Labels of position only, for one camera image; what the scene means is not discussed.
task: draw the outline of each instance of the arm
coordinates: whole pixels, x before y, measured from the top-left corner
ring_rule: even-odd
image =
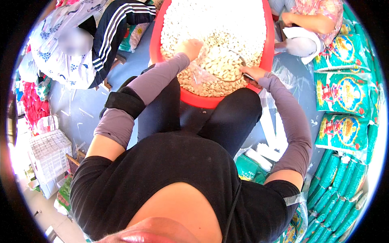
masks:
[[[122,92],[120,94],[121,98],[124,97],[120,102],[123,101],[126,111],[119,107],[109,107],[104,112],[95,129],[94,138],[86,157],[102,156],[114,161],[122,154],[130,141],[134,119],[179,72],[188,67],[189,63],[198,56],[200,49],[201,44],[198,40],[185,41],[178,46],[178,54],[172,59],[157,63],[154,68],[135,78],[124,87],[126,93],[123,94],[124,92]],[[105,106],[107,107],[110,96],[120,92],[121,90],[111,92]]]
[[[288,141],[288,148],[274,165],[265,184],[274,180],[286,180],[301,190],[312,155],[311,134],[303,109],[277,76],[258,67],[243,67],[241,71],[258,80],[258,84],[271,93]]]
[[[188,65],[188,57],[179,53],[170,60],[157,63],[154,68],[131,81],[127,87],[135,91],[147,106]],[[134,118],[125,111],[107,109],[95,129],[86,157],[102,156],[114,161],[127,149],[134,124]]]
[[[335,29],[335,22],[323,14],[300,15],[283,13],[282,20],[288,27],[295,23],[306,30],[319,34],[328,34]]]

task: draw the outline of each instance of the red basin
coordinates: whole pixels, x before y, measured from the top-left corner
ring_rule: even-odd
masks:
[[[161,55],[161,31],[163,27],[163,18],[167,8],[171,3],[172,0],[164,1],[159,11],[158,17],[155,20],[150,42],[150,58],[152,63],[160,63],[164,61]],[[270,72],[272,70],[274,56],[274,26],[268,0],[262,0],[262,3],[266,21],[266,40],[263,47],[261,64],[259,67]],[[247,85],[246,87],[254,90],[257,93],[260,92],[260,89],[255,88],[251,84]],[[181,100],[195,107],[215,109],[223,98],[224,97],[202,97],[181,88]]]

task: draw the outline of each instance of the cartoon logo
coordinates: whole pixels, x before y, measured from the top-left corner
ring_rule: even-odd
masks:
[[[332,104],[335,104],[335,101],[339,98],[339,89],[340,85],[338,84],[332,84],[330,87],[329,84],[326,84],[325,86],[321,85],[321,99],[323,101],[331,102]]]
[[[360,125],[354,117],[345,117],[340,121],[338,130],[338,136],[342,144],[353,147],[354,140],[357,137],[357,133],[360,129]]]
[[[323,130],[324,134],[334,136],[337,134],[341,129],[341,123],[339,120],[335,120],[335,117],[333,117],[331,120],[326,120],[325,127]]]
[[[357,106],[362,103],[361,89],[356,80],[352,77],[344,77],[339,81],[338,87],[340,93],[338,102],[340,106],[347,111],[355,111]]]
[[[350,63],[354,60],[354,45],[346,35],[338,35],[334,39],[331,51],[345,63]]]

